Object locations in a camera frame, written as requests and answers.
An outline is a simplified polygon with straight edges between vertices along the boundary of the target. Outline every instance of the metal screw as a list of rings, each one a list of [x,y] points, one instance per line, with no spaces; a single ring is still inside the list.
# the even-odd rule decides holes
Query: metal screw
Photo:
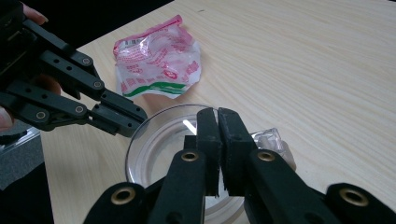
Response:
[[[259,152],[257,157],[262,161],[273,161],[275,159],[275,156],[269,152]]]
[[[37,114],[35,114],[35,117],[38,118],[38,119],[43,119],[43,118],[46,117],[46,113],[40,111]]]
[[[196,161],[198,158],[199,156],[195,152],[185,152],[181,155],[181,159],[183,159],[183,161]]]
[[[93,83],[93,86],[94,86],[94,87],[101,87],[101,86],[102,86],[102,83],[100,83],[100,82],[94,82],[94,83]]]
[[[82,62],[85,63],[85,64],[87,64],[87,63],[90,63],[91,60],[89,60],[89,59],[83,59]]]
[[[354,189],[340,189],[340,195],[346,202],[359,207],[364,207],[369,204],[367,197]]]
[[[136,196],[136,191],[131,187],[125,187],[122,189],[117,189],[111,195],[111,202],[116,205],[122,205],[130,202]]]
[[[82,111],[84,111],[84,108],[81,105],[76,107],[76,112],[81,113]]]

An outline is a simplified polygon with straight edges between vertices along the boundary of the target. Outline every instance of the screw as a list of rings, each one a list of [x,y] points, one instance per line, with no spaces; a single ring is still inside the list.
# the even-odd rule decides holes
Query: screw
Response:
[[[94,83],[93,83],[93,86],[94,86],[94,87],[101,87],[101,86],[102,86],[102,83],[100,83],[100,82],[94,82]]]
[[[273,161],[275,159],[275,156],[269,152],[259,152],[257,157],[262,161]]]
[[[88,64],[88,63],[91,62],[91,60],[90,59],[83,59],[82,62],[85,63],[85,64]]]
[[[84,111],[84,108],[82,108],[82,106],[77,106],[76,107],[76,112],[81,113],[82,111]]]
[[[43,119],[43,118],[46,117],[46,113],[40,111],[37,114],[35,114],[35,117],[38,118],[38,119]]]

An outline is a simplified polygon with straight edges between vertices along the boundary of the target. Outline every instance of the green stripe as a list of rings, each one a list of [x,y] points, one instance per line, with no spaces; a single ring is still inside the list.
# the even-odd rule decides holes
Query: green stripe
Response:
[[[186,85],[184,84],[155,82],[149,86],[141,86],[134,91],[131,91],[129,93],[123,93],[122,95],[126,97],[131,97],[148,90],[164,91],[172,94],[182,94],[185,92],[185,90],[182,90],[184,87],[186,87]]]

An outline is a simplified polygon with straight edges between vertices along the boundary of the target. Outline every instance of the crumpled plastic bag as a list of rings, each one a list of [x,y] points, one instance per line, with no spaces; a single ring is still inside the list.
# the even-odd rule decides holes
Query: crumpled plastic bag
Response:
[[[198,43],[180,27],[179,15],[145,33],[115,43],[118,92],[127,98],[144,93],[172,99],[198,82],[201,52]]]

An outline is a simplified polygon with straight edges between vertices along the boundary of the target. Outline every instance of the dark floor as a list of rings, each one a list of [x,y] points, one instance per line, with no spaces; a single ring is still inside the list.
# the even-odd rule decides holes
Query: dark floor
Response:
[[[172,0],[23,0],[44,14],[49,22],[43,27],[75,48],[105,35]],[[30,128],[20,121],[4,134],[19,133]],[[41,140],[34,138],[26,144],[5,152],[0,146],[0,189],[23,177],[43,162]]]

